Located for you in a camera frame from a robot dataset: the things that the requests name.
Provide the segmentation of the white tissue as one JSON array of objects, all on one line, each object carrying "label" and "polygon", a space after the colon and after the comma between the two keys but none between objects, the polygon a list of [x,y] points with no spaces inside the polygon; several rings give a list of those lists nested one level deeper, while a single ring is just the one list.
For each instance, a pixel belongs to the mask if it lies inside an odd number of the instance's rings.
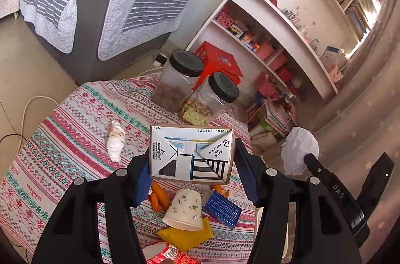
[{"label": "white tissue", "polygon": [[286,175],[301,175],[305,169],[305,157],[312,154],[319,158],[319,143],[314,135],[301,127],[295,126],[282,145],[281,158]]}]

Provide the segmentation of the red snack wrapper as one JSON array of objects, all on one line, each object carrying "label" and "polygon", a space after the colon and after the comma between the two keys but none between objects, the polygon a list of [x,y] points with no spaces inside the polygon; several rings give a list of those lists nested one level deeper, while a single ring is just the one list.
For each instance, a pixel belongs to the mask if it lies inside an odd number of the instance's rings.
[{"label": "red snack wrapper", "polygon": [[147,263],[173,261],[176,264],[201,264],[201,261],[167,242],[157,242],[142,249]]}]

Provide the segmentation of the twisted white wrapper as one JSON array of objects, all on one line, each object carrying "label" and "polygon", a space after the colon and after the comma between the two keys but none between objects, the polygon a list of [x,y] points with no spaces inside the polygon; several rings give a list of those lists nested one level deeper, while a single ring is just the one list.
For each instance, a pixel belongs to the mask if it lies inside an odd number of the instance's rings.
[{"label": "twisted white wrapper", "polygon": [[108,156],[114,163],[121,162],[121,152],[126,145],[126,133],[117,120],[113,120],[110,125],[106,148]]}]

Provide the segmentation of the blue paper box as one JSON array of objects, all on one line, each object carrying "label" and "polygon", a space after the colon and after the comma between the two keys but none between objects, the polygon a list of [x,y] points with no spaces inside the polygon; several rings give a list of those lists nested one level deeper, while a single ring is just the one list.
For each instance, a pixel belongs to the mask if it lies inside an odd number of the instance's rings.
[{"label": "blue paper box", "polygon": [[202,209],[211,217],[234,229],[242,209],[216,190],[209,190],[202,198]]}]

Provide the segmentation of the floral paper cup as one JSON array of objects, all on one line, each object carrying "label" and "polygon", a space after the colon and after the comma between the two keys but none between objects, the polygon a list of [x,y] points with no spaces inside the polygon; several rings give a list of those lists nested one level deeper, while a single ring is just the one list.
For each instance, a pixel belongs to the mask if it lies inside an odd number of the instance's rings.
[{"label": "floral paper cup", "polygon": [[191,189],[180,189],[172,200],[163,222],[178,230],[201,231],[204,228],[201,194]]}]

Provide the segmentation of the white milk carton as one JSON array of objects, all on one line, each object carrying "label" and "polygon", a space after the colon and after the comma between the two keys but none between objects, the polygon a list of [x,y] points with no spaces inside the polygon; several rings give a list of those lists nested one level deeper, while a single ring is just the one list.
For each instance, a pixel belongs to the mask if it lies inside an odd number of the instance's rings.
[{"label": "white milk carton", "polygon": [[235,153],[231,128],[193,125],[152,125],[150,176],[189,184],[225,186]]}]

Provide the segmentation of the white lace curtain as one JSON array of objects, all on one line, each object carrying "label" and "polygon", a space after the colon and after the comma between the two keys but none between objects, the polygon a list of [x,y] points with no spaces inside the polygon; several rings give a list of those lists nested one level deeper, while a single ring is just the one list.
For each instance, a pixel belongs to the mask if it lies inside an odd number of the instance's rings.
[{"label": "white lace curtain", "polygon": [[399,0],[386,0],[371,36],[351,57],[340,93],[319,112],[311,129],[321,160],[358,196],[382,153],[394,171],[369,219],[363,261],[383,245],[399,219]]}]

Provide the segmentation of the patterned striped tablecloth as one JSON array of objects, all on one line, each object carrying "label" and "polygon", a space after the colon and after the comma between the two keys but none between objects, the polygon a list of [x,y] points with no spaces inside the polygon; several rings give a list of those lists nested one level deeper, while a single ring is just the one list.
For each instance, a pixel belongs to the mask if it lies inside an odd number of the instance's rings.
[{"label": "patterned striped tablecloth", "polygon": [[[56,205],[77,177],[108,177],[147,151],[151,125],[185,124],[151,101],[160,74],[90,82],[71,93],[30,136],[1,179],[1,226],[34,253]],[[126,133],[119,164],[110,160],[107,139],[112,121]],[[255,208],[247,199],[235,165],[229,199],[242,209],[235,229],[209,217],[213,237],[189,253],[202,263],[247,263],[254,237]],[[131,210],[141,247],[161,238],[165,213],[150,200]]]}]

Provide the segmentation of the stack of papers and books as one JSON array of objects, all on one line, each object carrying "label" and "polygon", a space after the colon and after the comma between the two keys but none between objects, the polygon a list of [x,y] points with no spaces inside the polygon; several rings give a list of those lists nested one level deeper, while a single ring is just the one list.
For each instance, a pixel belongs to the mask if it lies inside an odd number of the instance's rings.
[{"label": "stack of papers and books", "polygon": [[247,128],[251,138],[271,133],[278,141],[297,125],[296,109],[286,99],[261,99],[247,110]]}]

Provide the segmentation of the pink basket on floor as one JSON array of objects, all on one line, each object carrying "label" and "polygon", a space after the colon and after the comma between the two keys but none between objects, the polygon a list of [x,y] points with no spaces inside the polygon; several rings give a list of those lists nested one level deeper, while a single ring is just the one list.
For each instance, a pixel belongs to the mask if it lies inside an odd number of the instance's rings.
[{"label": "pink basket on floor", "polygon": [[261,72],[259,77],[257,78],[255,84],[258,92],[264,96],[265,98],[278,98],[280,96],[279,90],[270,80],[269,76],[265,72]]}]

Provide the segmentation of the jar with crackers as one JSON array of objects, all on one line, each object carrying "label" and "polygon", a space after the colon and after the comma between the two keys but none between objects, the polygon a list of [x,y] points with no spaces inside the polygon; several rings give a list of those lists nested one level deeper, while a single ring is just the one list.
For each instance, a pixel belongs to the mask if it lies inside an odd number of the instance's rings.
[{"label": "jar with crackers", "polygon": [[236,84],[223,72],[214,72],[183,103],[180,116],[192,125],[208,125],[226,113],[238,97]]}]

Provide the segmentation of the white shelf unit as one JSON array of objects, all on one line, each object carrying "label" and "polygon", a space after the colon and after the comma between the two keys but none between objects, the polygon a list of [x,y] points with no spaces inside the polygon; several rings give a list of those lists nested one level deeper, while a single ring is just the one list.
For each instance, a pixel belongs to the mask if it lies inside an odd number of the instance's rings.
[{"label": "white shelf unit", "polygon": [[[216,18],[224,8],[228,8],[228,14],[234,19],[251,26],[258,38],[270,37],[277,44],[276,51],[263,60],[240,38],[218,24]],[[338,89],[317,54],[270,0],[223,0],[203,23],[186,50],[197,52],[206,41],[234,56],[243,75],[239,90],[244,99],[252,98],[256,92],[255,81],[261,72],[267,73],[281,91],[292,96],[288,86],[270,67],[283,52],[300,68],[300,73],[310,81],[322,100],[328,102],[338,94]]]}]

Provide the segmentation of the jar with brown snacks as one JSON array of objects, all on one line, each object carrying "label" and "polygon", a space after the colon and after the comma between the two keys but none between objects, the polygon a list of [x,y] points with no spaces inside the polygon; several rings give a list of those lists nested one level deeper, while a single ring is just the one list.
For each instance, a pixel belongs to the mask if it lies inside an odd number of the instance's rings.
[{"label": "jar with brown snacks", "polygon": [[203,71],[204,63],[198,56],[175,50],[163,67],[151,100],[172,113],[179,112]]}]

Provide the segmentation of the red gift box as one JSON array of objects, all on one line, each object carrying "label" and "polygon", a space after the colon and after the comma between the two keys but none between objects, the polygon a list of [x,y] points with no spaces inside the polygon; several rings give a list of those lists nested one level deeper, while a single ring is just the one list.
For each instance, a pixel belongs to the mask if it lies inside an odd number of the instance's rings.
[{"label": "red gift box", "polygon": [[241,78],[244,76],[232,54],[204,41],[195,55],[202,60],[204,69],[192,88],[193,91],[195,91],[209,75],[215,72],[224,73],[236,85],[241,83]]}]

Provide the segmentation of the grey sofa with quilt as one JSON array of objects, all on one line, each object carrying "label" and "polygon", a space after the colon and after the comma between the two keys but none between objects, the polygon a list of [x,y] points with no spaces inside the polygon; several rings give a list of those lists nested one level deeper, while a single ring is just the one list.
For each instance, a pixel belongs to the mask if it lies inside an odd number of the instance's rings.
[{"label": "grey sofa with quilt", "polygon": [[163,47],[190,0],[20,0],[34,35],[78,85]]}]

